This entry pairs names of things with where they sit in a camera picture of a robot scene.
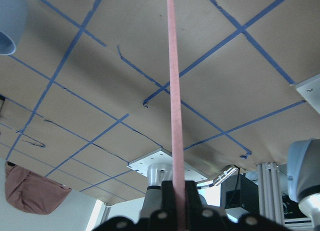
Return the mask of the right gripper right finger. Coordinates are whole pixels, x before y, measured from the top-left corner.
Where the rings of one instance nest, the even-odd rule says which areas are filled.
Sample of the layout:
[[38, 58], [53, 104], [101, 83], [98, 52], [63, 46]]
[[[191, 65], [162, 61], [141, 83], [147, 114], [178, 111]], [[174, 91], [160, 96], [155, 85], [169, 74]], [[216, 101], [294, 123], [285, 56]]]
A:
[[200, 212], [207, 205], [206, 199], [199, 194], [198, 187], [193, 180], [185, 181], [186, 213]]

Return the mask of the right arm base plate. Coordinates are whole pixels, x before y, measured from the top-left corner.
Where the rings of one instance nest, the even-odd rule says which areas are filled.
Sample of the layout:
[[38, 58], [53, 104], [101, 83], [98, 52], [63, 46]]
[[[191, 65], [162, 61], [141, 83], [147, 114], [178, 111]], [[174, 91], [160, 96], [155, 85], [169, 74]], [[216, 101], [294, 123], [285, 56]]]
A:
[[[160, 187], [163, 181], [173, 179], [172, 154], [164, 148], [158, 148], [148, 154], [130, 161], [128, 168], [147, 177], [148, 186]], [[184, 163], [184, 179], [202, 182], [208, 178], [204, 172], [196, 169], [187, 162]]]

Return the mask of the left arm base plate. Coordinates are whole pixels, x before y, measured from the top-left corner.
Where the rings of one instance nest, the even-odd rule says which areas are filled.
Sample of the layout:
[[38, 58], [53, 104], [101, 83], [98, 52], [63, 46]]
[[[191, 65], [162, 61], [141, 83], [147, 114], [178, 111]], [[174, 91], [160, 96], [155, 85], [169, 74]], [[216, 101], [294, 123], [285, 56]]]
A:
[[299, 83], [291, 84], [297, 93], [318, 114], [320, 113], [320, 74], [307, 78]]

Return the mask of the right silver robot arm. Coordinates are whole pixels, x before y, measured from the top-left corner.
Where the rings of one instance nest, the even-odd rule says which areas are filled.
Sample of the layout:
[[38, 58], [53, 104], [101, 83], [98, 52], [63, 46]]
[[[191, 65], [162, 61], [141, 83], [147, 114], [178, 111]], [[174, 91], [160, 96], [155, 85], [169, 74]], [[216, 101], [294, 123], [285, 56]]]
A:
[[[243, 214], [239, 222], [256, 227], [259, 224], [280, 226], [284, 224], [284, 208], [281, 201], [278, 169], [274, 163], [258, 164], [259, 213]], [[201, 203], [193, 181], [186, 185], [186, 226], [208, 226], [222, 223], [226, 212], [220, 208]], [[320, 228], [320, 141], [301, 140], [292, 143], [288, 149], [287, 191], [291, 201], [308, 218], [314, 229]]]

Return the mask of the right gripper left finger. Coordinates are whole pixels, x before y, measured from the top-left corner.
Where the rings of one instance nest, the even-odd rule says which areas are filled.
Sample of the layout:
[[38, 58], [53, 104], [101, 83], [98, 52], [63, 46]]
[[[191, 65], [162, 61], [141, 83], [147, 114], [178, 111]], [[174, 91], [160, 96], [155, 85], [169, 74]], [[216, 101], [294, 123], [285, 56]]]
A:
[[161, 183], [161, 209], [169, 211], [172, 214], [176, 213], [176, 196], [171, 180]]

